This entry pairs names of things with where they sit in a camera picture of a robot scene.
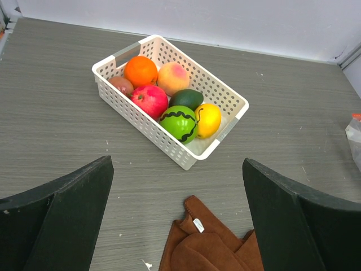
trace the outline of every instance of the clear plastic bag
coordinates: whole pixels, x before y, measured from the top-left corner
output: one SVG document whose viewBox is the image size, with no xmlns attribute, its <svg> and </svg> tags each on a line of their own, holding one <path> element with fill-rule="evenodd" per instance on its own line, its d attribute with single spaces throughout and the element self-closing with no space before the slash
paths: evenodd
<svg viewBox="0 0 361 271">
<path fill-rule="evenodd" d="M 352 115 L 352 120 L 345 131 L 349 140 L 352 157 L 361 171 L 361 114 Z"/>
</svg>

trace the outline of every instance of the gray wooden table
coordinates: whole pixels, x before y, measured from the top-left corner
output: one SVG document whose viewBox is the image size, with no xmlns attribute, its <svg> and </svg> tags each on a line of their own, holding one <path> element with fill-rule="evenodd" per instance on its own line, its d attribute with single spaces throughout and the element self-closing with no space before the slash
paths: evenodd
<svg viewBox="0 0 361 271">
<path fill-rule="evenodd" d="M 92 271 L 147 270 L 142 260 L 157 270 L 171 222 L 192 194 L 242 236 L 252 228 L 246 157 L 361 202 L 344 131 L 361 100 L 337 66 L 174 42 L 250 103 L 209 159 L 186 172 L 98 96 L 91 66 L 141 38 L 20 19 L 1 56 L 0 198 L 112 156 Z"/>
</svg>

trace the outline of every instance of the basket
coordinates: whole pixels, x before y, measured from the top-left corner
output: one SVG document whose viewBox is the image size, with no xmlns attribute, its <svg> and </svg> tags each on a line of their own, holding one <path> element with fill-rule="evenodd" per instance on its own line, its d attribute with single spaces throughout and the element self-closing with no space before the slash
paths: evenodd
<svg viewBox="0 0 361 271">
<path fill-rule="evenodd" d="M 222 121 L 216 134 L 207 139 L 195 138 L 184 145 L 112 86 L 109 78 L 123 75 L 125 59 L 132 54 L 152 59 L 158 69 L 168 62 L 178 62 L 185 67 L 191 79 L 189 88 L 203 93 L 204 103 L 213 103 L 221 109 Z M 249 108 L 246 99 L 159 35 L 146 37 L 101 60 L 93 65 L 92 71 L 101 99 L 184 170 L 189 170 L 197 160 L 206 159 Z"/>
</svg>

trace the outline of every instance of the white label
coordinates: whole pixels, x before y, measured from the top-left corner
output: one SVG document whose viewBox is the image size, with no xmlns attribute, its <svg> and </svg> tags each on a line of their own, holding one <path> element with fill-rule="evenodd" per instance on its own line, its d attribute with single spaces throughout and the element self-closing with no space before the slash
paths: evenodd
<svg viewBox="0 0 361 271">
<path fill-rule="evenodd" d="M 204 231 L 204 227 L 203 227 L 203 225 L 202 225 L 202 222 L 199 220 L 199 219 L 194 219 L 193 220 L 193 223 L 194 223 L 194 225 L 197 227 L 197 229 L 198 229 L 198 231 L 200 232 L 200 233 L 202 233 L 203 231 Z"/>
</svg>

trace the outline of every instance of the peach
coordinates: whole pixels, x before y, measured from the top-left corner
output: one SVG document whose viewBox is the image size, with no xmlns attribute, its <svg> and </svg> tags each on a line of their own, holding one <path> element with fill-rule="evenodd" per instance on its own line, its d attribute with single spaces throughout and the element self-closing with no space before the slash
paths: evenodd
<svg viewBox="0 0 361 271">
<path fill-rule="evenodd" d="M 160 68 L 157 84 L 166 94 L 172 96 L 174 93 L 188 88 L 190 76 L 182 65 L 177 62 L 170 62 Z"/>
</svg>

